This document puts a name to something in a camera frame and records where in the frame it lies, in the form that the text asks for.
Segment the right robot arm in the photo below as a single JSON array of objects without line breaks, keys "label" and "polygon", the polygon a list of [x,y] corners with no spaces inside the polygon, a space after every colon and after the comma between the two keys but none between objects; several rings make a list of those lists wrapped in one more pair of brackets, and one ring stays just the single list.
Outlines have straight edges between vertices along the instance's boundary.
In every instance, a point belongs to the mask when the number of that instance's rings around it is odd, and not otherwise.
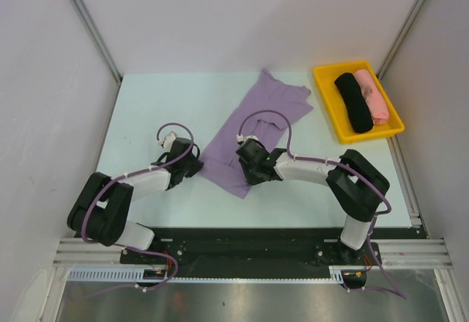
[{"label": "right robot arm", "polygon": [[363,244],[378,207],[390,188],[382,175],[357,150],[337,158],[293,156],[287,149],[268,151],[255,136],[237,136],[236,154],[247,184],[299,180],[327,186],[346,213],[338,245],[339,258],[355,264],[364,256]]}]

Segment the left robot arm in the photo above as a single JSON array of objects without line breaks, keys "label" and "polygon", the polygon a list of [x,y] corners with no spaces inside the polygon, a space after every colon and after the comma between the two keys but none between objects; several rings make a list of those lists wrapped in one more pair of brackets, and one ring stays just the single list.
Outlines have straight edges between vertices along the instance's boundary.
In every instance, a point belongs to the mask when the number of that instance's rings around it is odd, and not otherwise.
[{"label": "left robot arm", "polygon": [[146,169],[112,178],[91,174],[67,217],[67,226],[86,240],[104,246],[136,249],[146,263],[162,254],[153,230],[128,219],[132,202],[168,191],[202,170],[200,149],[190,139],[171,132],[161,142],[163,154]]}]

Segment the purple t shirt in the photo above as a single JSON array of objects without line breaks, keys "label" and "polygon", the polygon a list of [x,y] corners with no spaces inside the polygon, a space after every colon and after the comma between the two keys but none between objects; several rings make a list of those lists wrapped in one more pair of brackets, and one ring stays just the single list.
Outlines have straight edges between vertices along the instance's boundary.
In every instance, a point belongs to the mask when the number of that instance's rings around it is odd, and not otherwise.
[{"label": "purple t shirt", "polygon": [[268,70],[262,70],[257,82],[202,152],[201,176],[230,194],[245,198],[251,187],[235,153],[236,136],[255,135],[272,150],[288,123],[293,124],[312,111],[307,102],[310,94],[309,88],[285,84]]}]

